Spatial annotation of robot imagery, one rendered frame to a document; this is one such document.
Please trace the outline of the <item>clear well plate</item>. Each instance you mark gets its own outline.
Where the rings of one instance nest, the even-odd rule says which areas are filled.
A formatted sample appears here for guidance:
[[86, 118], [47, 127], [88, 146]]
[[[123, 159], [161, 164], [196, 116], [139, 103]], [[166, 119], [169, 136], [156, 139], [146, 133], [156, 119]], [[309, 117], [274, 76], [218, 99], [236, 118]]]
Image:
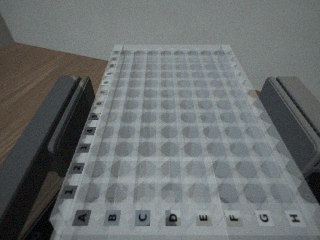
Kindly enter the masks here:
[[114, 45], [49, 221], [50, 240], [320, 240], [230, 45]]

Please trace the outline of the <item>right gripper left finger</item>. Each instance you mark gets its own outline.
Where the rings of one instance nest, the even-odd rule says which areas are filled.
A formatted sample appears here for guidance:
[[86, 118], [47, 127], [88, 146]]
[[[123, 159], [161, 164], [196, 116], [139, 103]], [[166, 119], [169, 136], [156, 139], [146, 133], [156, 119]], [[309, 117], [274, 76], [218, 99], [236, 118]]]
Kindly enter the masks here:
[[95, 99], [88, 76], [60, 76], [0, 166], [0, 240], [18, 240], [48, 172], [65, 178]]

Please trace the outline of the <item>black flat base plate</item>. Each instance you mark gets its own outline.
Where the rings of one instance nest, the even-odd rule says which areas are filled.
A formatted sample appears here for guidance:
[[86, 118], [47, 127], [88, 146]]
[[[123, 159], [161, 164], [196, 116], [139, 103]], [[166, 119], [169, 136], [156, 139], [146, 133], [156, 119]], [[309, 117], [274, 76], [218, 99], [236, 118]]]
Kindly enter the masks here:
[[[311, 173], [304, 179], [320, 204], [320, 173]], [[54, 228], [50, 223], [49, 218], [60, 189], [20, 240], [50, 240]]]

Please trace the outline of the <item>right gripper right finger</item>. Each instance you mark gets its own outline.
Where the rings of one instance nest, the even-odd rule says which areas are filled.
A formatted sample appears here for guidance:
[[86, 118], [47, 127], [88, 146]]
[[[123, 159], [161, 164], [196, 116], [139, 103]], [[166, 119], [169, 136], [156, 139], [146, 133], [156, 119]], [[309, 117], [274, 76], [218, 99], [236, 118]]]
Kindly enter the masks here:
[[304, 178], [320, 173], [320, 102], [298, 77], [268, 77], [259, 99]]

